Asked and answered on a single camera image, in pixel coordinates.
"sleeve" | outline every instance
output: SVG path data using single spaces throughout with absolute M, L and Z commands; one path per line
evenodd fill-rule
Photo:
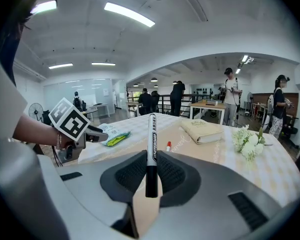
M 285 102 L 285 97 L 281 89 L 277 90 L 274 94 L 276 102 Z

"white shirt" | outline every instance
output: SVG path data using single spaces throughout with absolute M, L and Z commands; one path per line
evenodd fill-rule
M 233 77 L 232 79 L 228 79 L 228 81 L 224 82 L 225 84 L 225 98 L 224 103 L 227 104 L 233 104 L 233 105 L 239 105 L 239 93 L 231 93 L 231 87 L 233 87 L 234 90 L 240 90 L 240 82 L 239 79 L 236 77 Z

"man in black shirt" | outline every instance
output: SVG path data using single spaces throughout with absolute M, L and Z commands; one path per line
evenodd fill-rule
M 283 126 L 283 114 L 286 109 L 286 102 L 282 88 L 287 87 L 288 79 L 283 75 L 279 75 L 275 80 L 275 90 L 273 94 L 273 113 L 272 113 L 272 126 L 269 134 L 275 136 L 277 139 Z
M 142 89 L 142 94 L 139 96 L 138 102 L 142 103 L 142 107 L 139 109 L 140 115 L 151 112 L 151 95 L 148 93 L 147 88 Z
M 182 95 L 185 92 L 185 84 L 181 81 L 178 81 L 174 86 L 173 90 L 170 93 L 170 104 L 171 104 L 171 116 L 178 117 L 180 114 L 180 108 L 181 108 L 181 100 Z

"electric fan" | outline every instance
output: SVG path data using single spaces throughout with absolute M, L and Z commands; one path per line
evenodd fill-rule
M 44 109 L 39 103 L 33 103 L 29 107 L 29 116 L 32 117 L 33 119 L 36 119 L 37 121 L 42 122 L 43 113 L 44 113 Z

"man in white shirt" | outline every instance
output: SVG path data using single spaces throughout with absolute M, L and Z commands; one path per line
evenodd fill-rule
M 234 76 L 232 68 L 228 67 L 224 74 L 228 79 L 224 82 L 225 84 L 225 98 L 224 98 L 224 126 L 232 126 L 234 116 L 237 111 L 237 106 L 239 105 L 239 95 L 242 93 L 240 90 L 240 84 L 237 77 Z

